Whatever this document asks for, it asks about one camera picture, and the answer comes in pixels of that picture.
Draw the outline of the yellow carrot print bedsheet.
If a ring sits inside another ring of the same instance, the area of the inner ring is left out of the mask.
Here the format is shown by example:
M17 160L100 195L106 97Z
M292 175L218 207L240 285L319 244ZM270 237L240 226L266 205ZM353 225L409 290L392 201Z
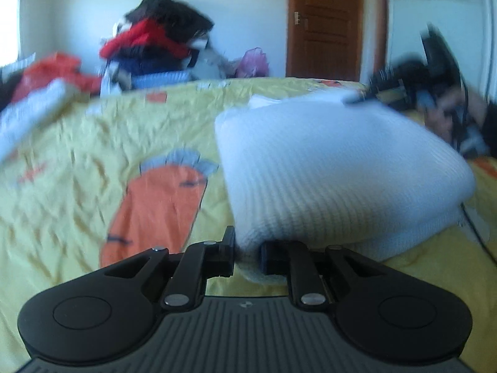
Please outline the yellow carrot print bedsheet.
M225 109L243 107L254 95L330 96L348 88L346 82L261 78L68 100L1 165L2 371L16 371L28 360L17 328L22 305L98 268L110 223L143 161L187 149L216 162L214 120ZM467 212L473 228L450 227L387 265L467 303L473 328L462 358L478 372L493 372L496 163L480 159L472 171L477 189Z

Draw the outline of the light blue storage basket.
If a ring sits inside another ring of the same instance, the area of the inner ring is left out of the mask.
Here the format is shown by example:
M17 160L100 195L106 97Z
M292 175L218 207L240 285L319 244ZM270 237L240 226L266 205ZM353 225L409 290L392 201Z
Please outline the light blue storage basket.
M154 89L190 81L189 71L166 71L131 78L133 89Z

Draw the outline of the white wardrobe with flower stickers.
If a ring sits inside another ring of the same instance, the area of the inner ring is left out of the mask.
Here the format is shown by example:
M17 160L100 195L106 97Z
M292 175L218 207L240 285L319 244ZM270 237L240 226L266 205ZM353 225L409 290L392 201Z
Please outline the white wardrobe with flower stickers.
M386 63L422 55L429 25L445 38L466 82L495 100L496 0L388 0Z

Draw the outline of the bright window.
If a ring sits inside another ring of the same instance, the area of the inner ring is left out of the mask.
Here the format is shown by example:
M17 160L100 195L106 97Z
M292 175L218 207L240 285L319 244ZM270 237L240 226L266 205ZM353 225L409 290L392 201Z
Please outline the bright window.
M19 0L0 0L0 65L16 62L19 55Z

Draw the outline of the black clothes on pile top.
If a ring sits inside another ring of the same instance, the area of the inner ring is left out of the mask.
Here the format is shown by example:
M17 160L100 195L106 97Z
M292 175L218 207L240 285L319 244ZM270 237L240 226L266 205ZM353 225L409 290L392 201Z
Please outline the black clothes on pile top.
M164 28L166 35L180 43L208 34L214 27L212 20L180 0L142 0L125 19L134 24L153 19Z

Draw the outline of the orange plastic bag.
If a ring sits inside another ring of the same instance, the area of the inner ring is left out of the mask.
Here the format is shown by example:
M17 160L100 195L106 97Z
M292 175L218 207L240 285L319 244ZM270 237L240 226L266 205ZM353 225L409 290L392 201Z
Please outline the orange plastic bag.
M84 93L99 94L102 77L81 72L81 64L79 57L62 52L56 52L35 62L24 70L14 90L11 103L19 102L33 91L47 87L58 78L71 83Z

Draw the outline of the white knitted sweater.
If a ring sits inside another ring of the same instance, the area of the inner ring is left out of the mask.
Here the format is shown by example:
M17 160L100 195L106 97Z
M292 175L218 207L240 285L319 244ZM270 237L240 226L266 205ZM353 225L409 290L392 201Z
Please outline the white knitted sweater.
M458 222L475 178L463 157L414 120L348 89L232 108L215 136L236 233L236 262L255 283L264 242L342 245L378 262Z

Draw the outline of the white text print blanket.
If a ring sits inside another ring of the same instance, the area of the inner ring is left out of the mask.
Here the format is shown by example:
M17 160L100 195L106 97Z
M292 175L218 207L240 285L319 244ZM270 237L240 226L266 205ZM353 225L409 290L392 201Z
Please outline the white text print blanket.
M10 104L1 112L1 162L7 159L19 143L37 126L58 113L80 89L57 78L43 89Z

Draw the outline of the brown wooden door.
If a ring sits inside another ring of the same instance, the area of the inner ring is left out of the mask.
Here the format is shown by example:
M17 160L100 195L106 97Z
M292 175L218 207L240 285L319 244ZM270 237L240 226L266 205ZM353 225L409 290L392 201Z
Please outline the brown wooden door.
M288 0L288 77L357 81L363 0Z

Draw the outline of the dark navy clothes in pile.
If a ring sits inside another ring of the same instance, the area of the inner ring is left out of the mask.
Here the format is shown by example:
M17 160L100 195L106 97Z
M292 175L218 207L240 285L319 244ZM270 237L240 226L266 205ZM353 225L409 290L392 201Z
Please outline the dark navy clothes in pile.
M182 62L191 56L186 54L176 57L171 51L154 45L135 45L122 47L110 57L119 69L127 71L131 76L143 76L154 73L179 71Z

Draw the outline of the grey crumpled bag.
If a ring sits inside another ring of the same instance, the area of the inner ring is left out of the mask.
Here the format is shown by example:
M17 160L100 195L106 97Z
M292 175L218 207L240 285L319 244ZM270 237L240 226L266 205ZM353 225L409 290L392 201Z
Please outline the grey crumpled bag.
M230 62L212 48L191 49L187 69L191 81L232 78L236 75L236 62Z

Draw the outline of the red garment on pile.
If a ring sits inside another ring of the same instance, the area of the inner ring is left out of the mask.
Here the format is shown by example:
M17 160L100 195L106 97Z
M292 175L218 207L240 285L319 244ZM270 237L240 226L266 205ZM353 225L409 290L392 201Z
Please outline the red garment on pile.
M156 20L143 19L106 41L99 51L99 56L110 59L119 49L136 46L155 46L168 51L177 59L185 59L189 55L187 45L170 39Z

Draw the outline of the pink plastic bag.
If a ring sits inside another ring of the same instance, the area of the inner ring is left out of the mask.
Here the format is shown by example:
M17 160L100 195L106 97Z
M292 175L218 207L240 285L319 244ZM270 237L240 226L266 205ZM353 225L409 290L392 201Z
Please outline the pink plastic bag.
M236 77L238 78L268 77L269 74L267 56L260 47L246 51L236 69Z

